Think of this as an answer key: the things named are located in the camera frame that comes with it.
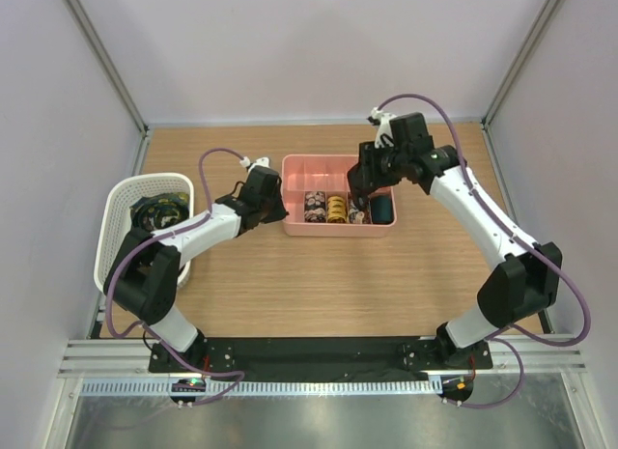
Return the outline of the dark red patterned tie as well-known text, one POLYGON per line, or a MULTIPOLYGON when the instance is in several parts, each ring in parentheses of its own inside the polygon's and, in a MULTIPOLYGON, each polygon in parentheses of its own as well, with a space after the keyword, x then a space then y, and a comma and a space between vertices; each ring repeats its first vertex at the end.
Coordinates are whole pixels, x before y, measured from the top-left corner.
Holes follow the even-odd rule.
POLYGON ((368 194, 359 194, 355 203, 356 215, 354 222, 362 225, 372 223, 371 200, 368 194))

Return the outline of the right aluminium frame post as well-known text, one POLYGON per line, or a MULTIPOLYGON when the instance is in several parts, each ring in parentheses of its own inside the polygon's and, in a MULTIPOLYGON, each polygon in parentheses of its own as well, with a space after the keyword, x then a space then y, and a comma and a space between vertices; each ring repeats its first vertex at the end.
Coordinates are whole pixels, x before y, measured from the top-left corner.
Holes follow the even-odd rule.
POLYGON ((483 130, 489 129, 564 2, 565 0, 545 0, 543 2, 482 118, 483 130))

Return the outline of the rolled dark teal tie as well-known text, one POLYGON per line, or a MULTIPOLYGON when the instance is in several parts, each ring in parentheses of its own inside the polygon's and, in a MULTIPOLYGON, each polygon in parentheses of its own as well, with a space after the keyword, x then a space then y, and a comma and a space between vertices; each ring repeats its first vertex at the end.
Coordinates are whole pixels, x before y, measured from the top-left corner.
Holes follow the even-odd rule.
POLYGON ((376 225, 389 225, 393 222, 393 205, 389 195, 380 194, 370 200, 371 219, 376 225))

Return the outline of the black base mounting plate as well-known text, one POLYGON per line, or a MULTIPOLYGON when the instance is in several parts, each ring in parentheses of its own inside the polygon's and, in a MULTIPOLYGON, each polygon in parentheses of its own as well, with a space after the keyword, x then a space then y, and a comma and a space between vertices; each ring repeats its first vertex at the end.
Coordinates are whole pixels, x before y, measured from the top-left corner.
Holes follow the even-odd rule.
POLYGON ((184 358, 211 373, 241 370, 246 381, 387 382, 420 379, 424 372, 489 370, 480 342, 445 352, 432 337, 210 338, 184 358))

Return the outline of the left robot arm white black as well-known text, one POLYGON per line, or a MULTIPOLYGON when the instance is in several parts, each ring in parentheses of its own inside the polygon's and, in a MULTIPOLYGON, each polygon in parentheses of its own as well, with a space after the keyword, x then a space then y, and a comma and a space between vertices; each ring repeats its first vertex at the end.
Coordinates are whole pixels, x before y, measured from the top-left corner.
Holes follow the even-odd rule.
POLYGON ((181 370, 202 371, 208 353, 204 334, 177 307, 180 272, 217 244, 283 220, 281 184, 277 171, 254 163, 210 209, 161 231, 135 228, 125 236, 103 285, 106 300, 141 321, 181 370))

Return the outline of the white perforated plastic basket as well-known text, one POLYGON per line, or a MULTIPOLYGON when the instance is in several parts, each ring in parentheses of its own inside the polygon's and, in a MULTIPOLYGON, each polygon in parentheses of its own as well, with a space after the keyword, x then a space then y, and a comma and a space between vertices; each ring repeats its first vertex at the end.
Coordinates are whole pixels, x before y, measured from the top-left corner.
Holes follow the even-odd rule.
POLYGON ((94 267, 94 281, 98 290, 103 284, 131 229, 130 207, 141 198, 161 193, 184 192, 189 197, 189 216, 194 215, 194 186, 190 178, 179 173, 152 173, 130 177, 118 182, 109 192, 103 212, 98 249, 94 267))

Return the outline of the rolled yellow tie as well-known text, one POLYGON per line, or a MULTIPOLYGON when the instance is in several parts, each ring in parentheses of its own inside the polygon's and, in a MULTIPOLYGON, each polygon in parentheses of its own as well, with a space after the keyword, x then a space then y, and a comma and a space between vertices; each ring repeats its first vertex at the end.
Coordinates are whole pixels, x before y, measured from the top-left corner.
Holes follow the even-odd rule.
POLYGON ((344 194, 330 194, 326 199, 326 222, 343 224, 348 222, 348 200, 344 194))

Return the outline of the rolled white floral tie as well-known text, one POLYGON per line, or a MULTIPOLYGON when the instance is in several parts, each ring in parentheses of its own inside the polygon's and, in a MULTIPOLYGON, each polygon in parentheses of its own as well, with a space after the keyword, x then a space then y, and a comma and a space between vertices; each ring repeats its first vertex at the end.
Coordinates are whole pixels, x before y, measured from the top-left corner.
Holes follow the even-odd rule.
POLYGON ((356 206, 352 198, 349 199, 348 204, 348 222, 354 225, 365 223, 365 212, 356 206))

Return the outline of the aluminium frame post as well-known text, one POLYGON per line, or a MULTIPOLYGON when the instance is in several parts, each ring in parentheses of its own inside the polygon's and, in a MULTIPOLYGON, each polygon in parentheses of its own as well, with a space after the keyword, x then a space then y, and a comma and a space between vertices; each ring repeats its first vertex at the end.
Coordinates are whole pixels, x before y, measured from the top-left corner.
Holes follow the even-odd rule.
POLYGON ((565 0, 545 0, 543 2, 482 118, 483 130, 489 129, 564 2, 565 0))
POLYGON ((91 48, 94 56, 111 84, 113 90, 117 94, 121 104, 125 108, 127 114, 132 119, 133 123, 140 132, 140 135, 145 137, 148 133, 147 123, 144 121, 133 97, 122 79, 116 65, 114 64, 109 52, 107 51, 101 37, 98 34, 96 26, 89 17, 81 0, 63 0, 75 21, 79 31, 83 35, 86 43, 91 48))

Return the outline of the pink divided organizer tray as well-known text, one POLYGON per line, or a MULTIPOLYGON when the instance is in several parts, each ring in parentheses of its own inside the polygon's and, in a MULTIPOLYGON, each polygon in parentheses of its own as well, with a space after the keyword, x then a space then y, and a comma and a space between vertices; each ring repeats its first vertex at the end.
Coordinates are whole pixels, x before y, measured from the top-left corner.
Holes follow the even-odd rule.
POLYGON ((347 173, 357 162, 355 154, 289 154, 282 162, 282 193, 289 215, 283 221, 285 232, 294 237, 315 238, 382 238, 394 228, 397 212, 394 189, 381 188, 371 195, 370 200, 380 194, 389 195, 393 205, 394 220, 389 225, 354 225, 307 223, 304 221, 304 195, 307 191, 323 191, 330 194, 344 194, 350 199, 347 173))

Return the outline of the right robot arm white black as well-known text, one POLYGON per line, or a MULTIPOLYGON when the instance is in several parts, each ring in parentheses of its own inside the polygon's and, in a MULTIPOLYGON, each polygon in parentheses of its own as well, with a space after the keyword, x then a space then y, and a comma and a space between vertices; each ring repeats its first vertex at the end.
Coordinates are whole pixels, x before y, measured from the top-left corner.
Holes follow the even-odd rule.
POLYGON ((365 210, 371 194, 408 180, 449 210, 481 250, 491 273, 472 308, 440 325, 435 357, 445 367, 465 363, 494 333, 553 305, 562 253, 540 244, 491 199, 452 146, 436 147, 420 113, 395 116, 374 109, 375 140, 359 146, 347 177, 354 203, 365 210))

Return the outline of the left aluminium frame post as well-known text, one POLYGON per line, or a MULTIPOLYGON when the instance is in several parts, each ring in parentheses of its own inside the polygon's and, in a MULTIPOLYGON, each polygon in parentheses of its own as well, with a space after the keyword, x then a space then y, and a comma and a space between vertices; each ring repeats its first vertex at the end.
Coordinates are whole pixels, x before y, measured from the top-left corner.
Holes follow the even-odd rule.
POLYGON ((63 0, 75 21, 79 31, 83 35, 86 43, 91 48, 94 56, 111 84, 113 90, 117 94, 121 104, 125 108, 127 114, 132 119, 133 123, 140 132, 140 135, 145 137, 148 133, 147 123, 144 121, 133 97, 122 79, 116 65, 114 64, 109 52, 107 51, 101 37, 98 34, 96 26, 89 17, 81 0, 63 0))

